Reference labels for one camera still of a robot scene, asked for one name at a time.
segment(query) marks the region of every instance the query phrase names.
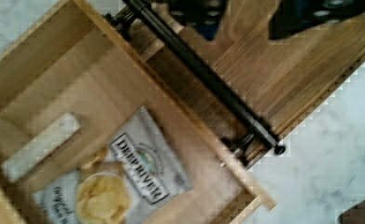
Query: floor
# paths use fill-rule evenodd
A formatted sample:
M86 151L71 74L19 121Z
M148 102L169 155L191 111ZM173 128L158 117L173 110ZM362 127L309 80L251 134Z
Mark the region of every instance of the floor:
M56 2L0 1L0 52ZM114 0L91 2L102 13L122 8ZM246 224L333 224L364 200L365 64L283 141L283 157L269 154L250 170L278 205L260 208Z

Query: chip bag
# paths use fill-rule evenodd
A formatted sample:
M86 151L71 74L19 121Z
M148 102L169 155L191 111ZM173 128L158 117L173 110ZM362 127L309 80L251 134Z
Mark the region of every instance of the chip bag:
M37 192L54 224L138 224L191 183L144 107L108 145Z

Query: dark object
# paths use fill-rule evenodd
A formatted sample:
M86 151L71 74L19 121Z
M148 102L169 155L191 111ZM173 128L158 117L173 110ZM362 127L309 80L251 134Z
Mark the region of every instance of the dark object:
M282 39L365 12L365 0L283 0L269 23L269 38Z
M170 0L168 9L176 21L213 40L227 5L228 0Z
M104 18L123 36L126 40L132 40L129 35L130 27L136 20L135 13L125 8L119 15L112 17L109 13Z
M341 224L365 224L365 201L348 209L339 216Z
M253 133L246 133L243 137L239 138L237 141L232 142L227 138L221 139L223 144L228 147L232 154L240 160L240 162L247 167L249 161L246 159L249 147L255 141L255 135Z
M124 0L136 16L181 60L197 78L237 117L253 140L260 140L266 148L276 147L279 138L270 125L257 117L218 75L151 9L146 0Z

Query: metal rod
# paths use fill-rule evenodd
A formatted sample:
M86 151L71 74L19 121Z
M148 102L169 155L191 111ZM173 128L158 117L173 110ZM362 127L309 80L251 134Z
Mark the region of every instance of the metal rod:
M240 97L152 10L147 0L124 0L138 18L179 58L202 83L269 149L278 136L246 106Z

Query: open drawer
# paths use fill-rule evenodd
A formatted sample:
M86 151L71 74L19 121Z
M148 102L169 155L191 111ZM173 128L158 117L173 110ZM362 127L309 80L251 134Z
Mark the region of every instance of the open drawer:
M0 187L21 216L28 223L44 223L32 193L104 146L142 105L193 184L147 223L241 223L258 206L275 206L101 15L84 0L64 0L0 56L0 164L63 113L82 120L79 133L24 179L9 184L0 172ZM242 204L244 210L233 210ZM0 214L12 212L5 207Z

